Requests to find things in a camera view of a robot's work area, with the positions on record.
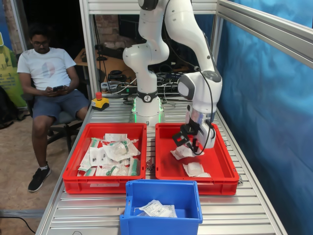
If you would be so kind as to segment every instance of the man's arm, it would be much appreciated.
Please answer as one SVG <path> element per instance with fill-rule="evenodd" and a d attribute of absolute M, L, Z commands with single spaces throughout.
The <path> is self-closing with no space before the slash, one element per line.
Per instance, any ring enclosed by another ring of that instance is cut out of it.
<path fill-rule="evenodd" d="M 31 77 L 29 73 L 19 72 L 20 82 L 23 92 L 32 95 L 56 96 L 57 92 L 53 92 L 51 87 L 47 87 L 45 91 L 38 90 L 31 86 Z"/>
<path fill-rule="evenodd" d="M 67 90 L 67 93 L 70 93 L 78 87 L 79 77 L 77 75 L 77 72 L 74 66 L 67 68 L 67 74 L 69 78 L 71 79 L 71 82 L 68 88 L 66 88 L 65 86 L 64 90 Z"/>
<path fill-rule="evenodd" d="M 20 72 L 19 77 L 24 93 L 33 95 L 44 95 L 45 91 L 37 90 L 36 88 L 31 86 L 31 77 L 29 73 Z"/>

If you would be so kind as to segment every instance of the blue shorts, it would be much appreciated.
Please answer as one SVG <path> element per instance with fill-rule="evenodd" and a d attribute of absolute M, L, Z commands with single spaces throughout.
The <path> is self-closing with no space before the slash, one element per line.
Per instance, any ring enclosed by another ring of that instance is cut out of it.
<path fill-rule="evenodd" d="M 38 116 L 51 116 L 59 121 L 61 111 L 66 111 L 73 118 L 76 118 L 76 113 L 89 105 L 90 101 L 78 90 L 56 97 L 35 96 L 33 118 Z"/>

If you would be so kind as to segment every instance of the man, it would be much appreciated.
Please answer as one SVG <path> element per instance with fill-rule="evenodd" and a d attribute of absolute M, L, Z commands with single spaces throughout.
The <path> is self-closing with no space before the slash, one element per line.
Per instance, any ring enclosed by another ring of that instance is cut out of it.
<path fill-rule="evenodd" d="M 33 176 L 28 191 L 36 192 L 51 173 L 46 161 L 50 126 L 58 120 L 61 110 L 84 120 L 89 101 L 76 90 L 79 78 L 74 68 L 75 62 L 65 50 L 49 47 L 47 27 L 34 24 L 29 29 L 29 36 L 34 49 L 21 54 L 18 73 L 24 93 L 35 95 L 32 143 L 40 168 Z M 53 87 L 58 86 L 63 87 L 53 91 Z"/>

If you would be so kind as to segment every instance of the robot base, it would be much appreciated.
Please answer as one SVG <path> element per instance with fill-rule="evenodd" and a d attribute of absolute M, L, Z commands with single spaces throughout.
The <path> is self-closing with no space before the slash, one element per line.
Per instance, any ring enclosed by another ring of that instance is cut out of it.
<path fill-rule="evenodd" d="M 148 126 L 155 126 L 165 121 L 165 114 L 160 103 L 160 98 L 155 98 L 151 103 L 144 103 L 136 98 L 130 116 L 130 122 L 146 123 Z"/>

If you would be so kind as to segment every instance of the green poster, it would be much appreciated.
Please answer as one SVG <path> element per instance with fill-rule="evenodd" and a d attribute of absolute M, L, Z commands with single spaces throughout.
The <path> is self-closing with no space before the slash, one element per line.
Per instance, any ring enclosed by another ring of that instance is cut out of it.
<path fill-rule="evenodd" d="M 0 0 L 0 86 L 4 88 L 17 107 L 25 107 L 26 103 L 21 98 L 23 91 L 17 69 L 18 64 L 12 51 L 3 5 Z"/>

